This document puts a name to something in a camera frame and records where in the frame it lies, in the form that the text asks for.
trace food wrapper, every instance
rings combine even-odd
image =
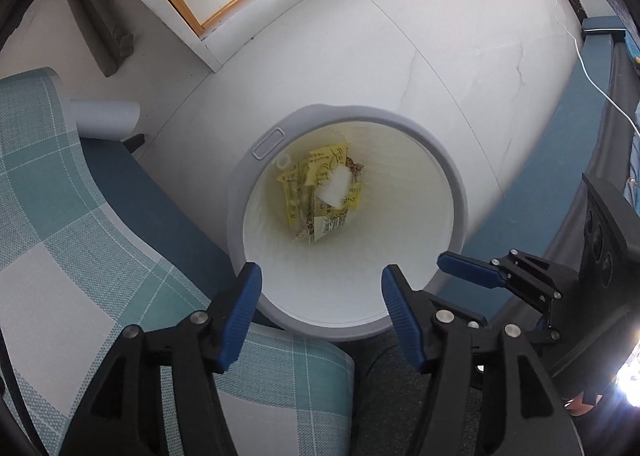
[[[296,239],[318,241],[345,223],[347,213],[358,208],[364,184],[359,181],[363,165],[347,156],[348,143],[327,145],[315,149],[294,167],[278,176],[285,196],[289,226],[297,228]],[[352,183],[340,209],[319,200],[316,187],[328,182],[328,174],[338,165],[346,166],[352,174]]]

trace blue gripper pad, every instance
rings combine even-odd
[[[382,271],[382,296],[386,309],[393,322],[404,358],[420,372],[427,363],[422,347],[422,331],[399,284],[392,270],[387,266]]]
[[[228,370],[240,356],[244,338],[262,292],[262,271],[257,264],[246,263],[238,279],[239,282],[243,282],[242,291],[222,330],[222,349],[220,349],[218,364],[223,371]]]
[[[504,279],[496,267],[446,251],[438,257],[438,268],[444,273],[485,288],[502,288]]]

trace trash can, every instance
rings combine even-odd
[[[345,226],[319,241],[295,240],[276,165],[347,142],[364,165],[360,204]],[[364,106],[311,105],[258,139],[226,188],[227,237],[236,273],[262,269],[258,309],[290,331],[331,341],[370,337],[391,326],[382,270],[398,264],[414,289],[428,287],[438,255],[462,249],[466,196],[447,152],[411,119]]]

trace bright light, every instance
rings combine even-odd
[[[626,400],[634,407],[640,407],[640,342],[629,355],[616,375],[616,384],[626,394]]]

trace white cable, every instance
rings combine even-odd
[[[559,20],[558,17],[556,16],[556,12],[558,11],[558,0],[556,0],[556,5],[554,6],[554,18],[556,19],[556,22],[558,22],[559,25],[562,26],[562,28],[564,28],[564,31],[567,32],[567,34],[574,40],[575,43],[575,50],[578,54],[578,58],[580,59],[580,63],[582,65],[582,71],[584,71],[584,76],[587,77],[587,80],[590,81],[591,85],[593,87],[595,87],[602,96],[604,96],[611,105],[613,105],[613,107],[615,107],[619,113],[624,116],[628,122],[631,124],[631,127],[634,128],[634,131],[636,132],[636,135],[638,135],[638,137],[640,138],[640,131],[638,131],[638,127],[636,127],[636,123],[629,117],[629,115],[624,112],[622,109],[619,108],[618,104],[616,102],[614,102],[613,100],[611,100],[609,98],[609,95],[607,95],[606,92],[604,92],[602,89],[600,89],[595,82],[593,82],[593,80],[591,80],[591,77],[589,76],[589,73],[587,73],[587,67],[584,65],[584,60],[582,60],[582,55],[580,54],[580,46],[578,46],[578,39],[575,38],[572,33],[569,31],[569,29],[566,27],[566,25],[562,24]]]

